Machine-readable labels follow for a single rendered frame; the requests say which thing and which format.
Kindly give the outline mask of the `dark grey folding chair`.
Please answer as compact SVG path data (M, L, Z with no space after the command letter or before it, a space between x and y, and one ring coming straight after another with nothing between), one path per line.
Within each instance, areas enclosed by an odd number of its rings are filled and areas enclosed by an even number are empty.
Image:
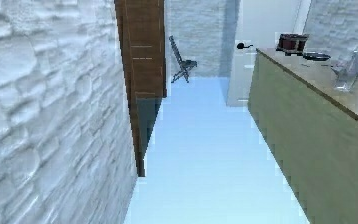
M185 79L186 82L189 82L189 72L195 68L198 63L193 60L184 60L181 57L181 54L179 52L178 46L175 42L174 36L171 35L169 37L170 45L173 50L174 56L176 58L176 61L179 65L180 70L173 76L172 83L179 80L181 77Z

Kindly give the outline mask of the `brown wooden cupboard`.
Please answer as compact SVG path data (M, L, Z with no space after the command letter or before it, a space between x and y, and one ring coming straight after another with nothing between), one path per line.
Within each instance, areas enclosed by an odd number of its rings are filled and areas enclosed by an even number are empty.
M113 0L126 81L137 175L167 96L164 0Z

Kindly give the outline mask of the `white room door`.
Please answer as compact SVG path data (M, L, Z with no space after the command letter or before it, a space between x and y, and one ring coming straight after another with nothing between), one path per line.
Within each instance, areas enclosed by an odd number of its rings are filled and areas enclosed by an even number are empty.
M248 102L256 49L275 49L281 34L301 34L311 0L240 0L227 105L245 106ZM236 45L252 44L238 50Z

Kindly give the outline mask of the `olive green counter cabinet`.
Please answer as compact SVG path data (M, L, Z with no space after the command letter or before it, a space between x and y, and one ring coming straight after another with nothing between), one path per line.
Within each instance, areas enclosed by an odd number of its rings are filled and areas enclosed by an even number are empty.
M358 81L328 63L257 52L248 109L310 224L358 224Z

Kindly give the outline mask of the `dark red toaster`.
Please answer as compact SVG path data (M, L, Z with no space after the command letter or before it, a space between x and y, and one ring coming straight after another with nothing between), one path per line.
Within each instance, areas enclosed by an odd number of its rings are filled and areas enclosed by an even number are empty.
M286 56L301 56L308 38L308 34L281 34L276 50L284 52Z

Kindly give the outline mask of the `black flat pan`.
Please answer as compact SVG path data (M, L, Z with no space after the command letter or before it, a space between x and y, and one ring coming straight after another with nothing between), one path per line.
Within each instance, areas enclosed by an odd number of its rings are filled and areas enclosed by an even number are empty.
M330 56L319 52L305 52L303 58L312 61L327 61L330 59Z

